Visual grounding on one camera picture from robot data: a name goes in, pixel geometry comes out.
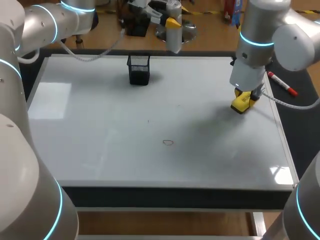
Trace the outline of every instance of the robotic arm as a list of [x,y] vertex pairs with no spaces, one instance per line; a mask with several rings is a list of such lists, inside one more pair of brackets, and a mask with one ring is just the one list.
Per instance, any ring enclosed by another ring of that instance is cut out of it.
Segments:
[[[290,71],[320,60],[320,22],[302,17],[290,4],[291,0],[248,1],[230,78],[240,91],[259,90],[274,52]],[[320,240],[319,203],[320,153],[262,240]]]
[[32,141],[18,56],[90,31],[94,0],[0,7],[0,239],[75,239],[77,211]]
[[166,48],[178,53],[182,48],[182,4],[179,0],[132,0],[128,2],[146,14],[154,24],[166,27]]
[[303,70],[320,60],[320,24],[296,13],[290,4],[291,0],[248,2],[230,78],[236,88],[256,89],[274,52],[290,71]]

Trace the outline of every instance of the marker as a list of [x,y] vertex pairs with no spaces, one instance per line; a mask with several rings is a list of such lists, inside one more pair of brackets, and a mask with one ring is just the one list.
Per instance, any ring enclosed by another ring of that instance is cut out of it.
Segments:
[[273,72],[267,71],[266,73],[267,73],[269,78],[273,79],[281,87],[283,87],[285,90],[287,90],[292,96],[294,96],[294,97],[298,96],[298,93],[292,87],[290,87],[288,84],[286,84],[284,81],[282,81]]

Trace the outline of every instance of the white cable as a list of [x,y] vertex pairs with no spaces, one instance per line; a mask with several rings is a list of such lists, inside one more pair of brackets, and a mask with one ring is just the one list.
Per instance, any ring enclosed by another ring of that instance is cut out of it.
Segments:
[[103,57],[104,55],[107,55],[112,49],[115,48],[115,46],[124,38],[125,35],[125,29],[123,28],[120,32],[120,38],[106,51],[104,51],[103,53],[101,53],[100,55],[94,56],[92,58],[83,58],[83,57],[79,57],[76,54],[74,54],[62,41],[59,41],[59,44],[61,45],[61,47],[67,51],[68,54],[70,54],[71,56],[73,56],[75,59],[82,61],[82,62],[92,62],[95,61],[97,59],[100,59],[101,57]]
[[39,58],[39,55],[40,55],[40,49],[37,49],[35,50],[35,54],[32,58],[25,59],[22,57],[18,57],[18,61],[19,63],[22,63],[22,64],[33,64],[35,61],[37,61],[37,59]]
[[270,96],[268,94],[266,94],[264,91],[262,91],[262,95],[266,96],[268,99],[275,101],[278,104],[281,104],[287,108],[291,108],[291,109],[297,109],[297,110],[309,110],[309,109],[313,109],[314,107],[318,106],[320,104],[320,98],[318,98],[317,101],[315,101],[312,105],[310,106],[295,106],[295,105],[291,105],[288,103],[285,103],[283,101],[280,101],[276,98],[274,98],[273,96]]

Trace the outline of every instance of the pen holder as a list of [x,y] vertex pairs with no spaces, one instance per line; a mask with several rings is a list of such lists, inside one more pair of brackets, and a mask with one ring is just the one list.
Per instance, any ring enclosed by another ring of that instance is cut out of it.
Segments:
[[148,85],[150,78],[150,54],[129,54],[126,64],[129,67],[131,85]]

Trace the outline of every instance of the white tabletop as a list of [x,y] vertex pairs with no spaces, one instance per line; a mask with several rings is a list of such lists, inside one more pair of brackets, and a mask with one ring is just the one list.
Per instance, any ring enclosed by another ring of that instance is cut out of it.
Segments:
[[276,105],[230,108],[231,58],[151,57],[148,86],[129,84],[127,58],[53,55],[43,66],[30,125],[62,186],[292,189]]

